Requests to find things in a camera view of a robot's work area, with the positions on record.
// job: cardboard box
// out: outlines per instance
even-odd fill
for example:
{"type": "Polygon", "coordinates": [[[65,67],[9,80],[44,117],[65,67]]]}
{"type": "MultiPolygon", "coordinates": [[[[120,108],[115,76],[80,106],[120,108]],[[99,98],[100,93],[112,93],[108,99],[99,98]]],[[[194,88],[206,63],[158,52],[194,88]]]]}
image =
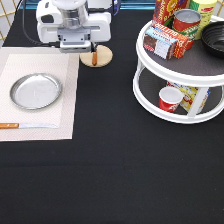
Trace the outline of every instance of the cardboard box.
{"type": "Polygon", "coordinates": [[[175,38],[177,40],[173,56],[176,58],[182,58],[184,56],[189,38],[159,23],[155,23],[153,27],[155,27],[157,30],[160,30],[160,32],[165,33],[169,38],[175,38]]]}
{"type": "Polygon", "coordinates": [[[169,26],[173,21],[174,12],[186,8],[189,0],[156,0],[153,21],[169,26]]]}

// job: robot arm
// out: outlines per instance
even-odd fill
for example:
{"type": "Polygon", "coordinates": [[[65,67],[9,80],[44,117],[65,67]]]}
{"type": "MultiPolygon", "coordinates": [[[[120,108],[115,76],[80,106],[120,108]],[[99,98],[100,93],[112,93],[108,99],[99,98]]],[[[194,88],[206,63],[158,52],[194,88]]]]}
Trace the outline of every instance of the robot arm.
{"type": "Polygon", "coordinates": [[[42,0],[36,12],[39,39],[60,42],[62,52],[89,52],[91,43],[110,40],[111,14],[88,13],[108,9],[113,0],[42,0]]]}

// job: metal plate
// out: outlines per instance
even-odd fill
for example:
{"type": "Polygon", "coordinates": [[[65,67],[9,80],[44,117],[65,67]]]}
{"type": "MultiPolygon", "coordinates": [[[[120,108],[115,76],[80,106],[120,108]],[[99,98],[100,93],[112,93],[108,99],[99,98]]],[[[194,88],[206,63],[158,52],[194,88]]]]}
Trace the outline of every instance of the metal plate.
{"type": "Polygon", "coordinates": [[[32,110],[50,105],[61,91],[62,85],[57,78],[35,73],[16,81],[10,90],[10,97],[17,106],[32,110]]]}

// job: black bowl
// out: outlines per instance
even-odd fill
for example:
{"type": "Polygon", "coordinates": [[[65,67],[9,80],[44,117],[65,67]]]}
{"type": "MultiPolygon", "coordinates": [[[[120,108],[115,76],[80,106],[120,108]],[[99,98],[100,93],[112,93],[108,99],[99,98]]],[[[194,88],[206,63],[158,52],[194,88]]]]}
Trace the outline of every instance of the black bowl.
{"type": "Polygon", "coordinates": [[[201,32],[201,41],[207,52],[224,58],[224,21],[213,22],[201,32]]]}

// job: red cup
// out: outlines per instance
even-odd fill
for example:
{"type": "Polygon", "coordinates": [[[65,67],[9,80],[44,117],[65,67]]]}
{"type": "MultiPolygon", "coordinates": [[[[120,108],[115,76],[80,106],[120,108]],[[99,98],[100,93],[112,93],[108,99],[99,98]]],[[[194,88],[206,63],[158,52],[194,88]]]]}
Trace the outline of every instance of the red cup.
{"type": "Polygon", "coordinates": [[[183,93],[171,86],[162,88],[159,92],[159,107],[167,112],[174,112],[183,99],[183,93]]]}

